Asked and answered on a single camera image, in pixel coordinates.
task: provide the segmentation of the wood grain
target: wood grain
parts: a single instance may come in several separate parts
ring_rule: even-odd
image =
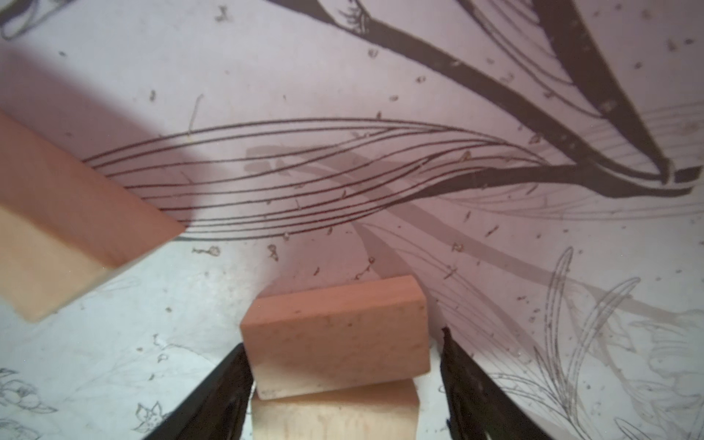
[[[259,298],[240,329],[262,399],[430,369],[427,304],[411,276]]]
[[[415,440],[413,380],[263,401],[252,397],[254,440]]]

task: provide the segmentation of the flower sketch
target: flower sketch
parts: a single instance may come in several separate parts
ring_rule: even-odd
[[[0,368],[0,378],[14,374],[17,372],[8,368]],[[18,379],[0,382],[0,405],[15,406],[34,414],[50,414],[57,411],[56,408],[42,403],[39,392],[34,385]]]
[[[41,434],[12,419],[0,419],[0,439],[37,440]]]
[[[161,403],[157,401],[151,408],[147,408],[141,403],[138,404],[137,411],[134,414],[141,423],[138,427],[132,428],[132,431],[139,432],[140,434],[148,434],[159,426],[171,413],[164,414],[161,409]]]
[[[653,343],[647,360],[659,381],[628,379],[623,386],[655,439],[700,439],[704,434],[704,310],[688,310],[672,322],[643,320]]]

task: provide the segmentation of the patterned tablecloth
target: patterned tablecloth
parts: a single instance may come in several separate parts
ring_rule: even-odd
[[[704,438],[703,18],[0,0],[0,108],[188,226],[39,324],[0,304],[0,439],[139,439],[262,290],[405,274],[557,439]]]

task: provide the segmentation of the white table surface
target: white table surface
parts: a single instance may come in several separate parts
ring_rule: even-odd
[[[239,321],[262,290],[409,273],[434,303],[433,334],[450,325],[556,438],[704,438],[701,180],[644,184],[691,189],[677,197],[597,194],[597,179],[402,200],[463,161],[502,170],[531,154],[570,160],[482,90],[370,43],[354,28],[366,22],[336,12],[356,3],[320,3],[337,26],[266,0],[36,0],[33,17],[30,9],[4,23],[0,108],[80,159],[110,152],[87,163],[189,229],[38,324],[0,303],[0,440],[142,438],[241,341]],[[546,95],[456,2],[363,3],[363,13],[495,78],[608,158],[654,172],[608,121]],[[704,4],[578,4],[673,170],[701,165]],[[477,7],[501,21],[490,1]],[[22,32],[25,23],[34,27]],[[513,44],[565,75],[502,23]],[[539,30],[528,35],[546,42]],[[291,121],[299,118],[313,120]],[[256,121],[266,123],[247,124]],[[182,135],[116,150],[172,134]],[[388,134],[402,135],[381,139]],[[497,137],[512,146],[486,145]],[[424,142],[435,144],[403,150]],[[457,145],[472,148],[393,182],[378,175]],[[212,180],[228,181],[203,183]],[[434,371],[417,380],[419,439],[449,438],[436,352]]]

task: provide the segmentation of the rectangular wooden block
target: rectangular wooden block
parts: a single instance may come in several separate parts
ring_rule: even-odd
[[[264,400],[430,370],[427,304],[411,276],[258,298],[240,329]]]
[[[252,397],[254,440],[415,440],[413,380],[263,401]]]
[[[0,296],[39,320],[184,227],[0,112]]]

